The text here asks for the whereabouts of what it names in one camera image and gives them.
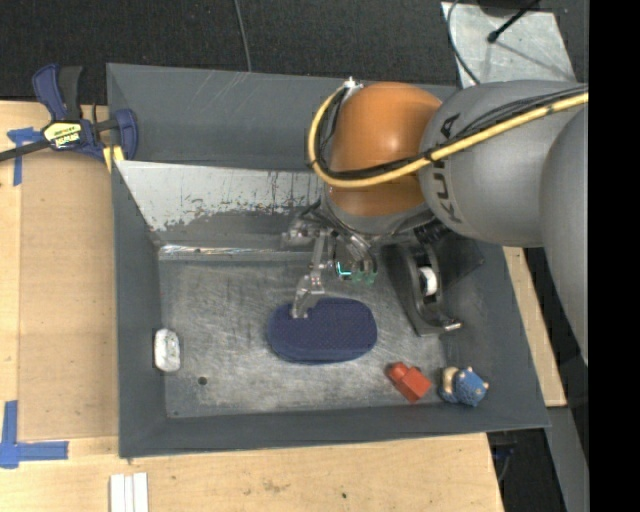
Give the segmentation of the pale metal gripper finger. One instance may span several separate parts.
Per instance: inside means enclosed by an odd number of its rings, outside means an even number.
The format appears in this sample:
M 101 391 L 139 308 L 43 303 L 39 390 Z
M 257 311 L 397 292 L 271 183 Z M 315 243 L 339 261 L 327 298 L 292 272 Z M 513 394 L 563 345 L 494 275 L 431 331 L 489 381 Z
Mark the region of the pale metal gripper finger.
M 294 319 L 306 318 L 309 310 L 316 306 L 324 294 L 321 274 L 319 272 L 305 274 L 298 281 L 291 305 L 291 316 Z

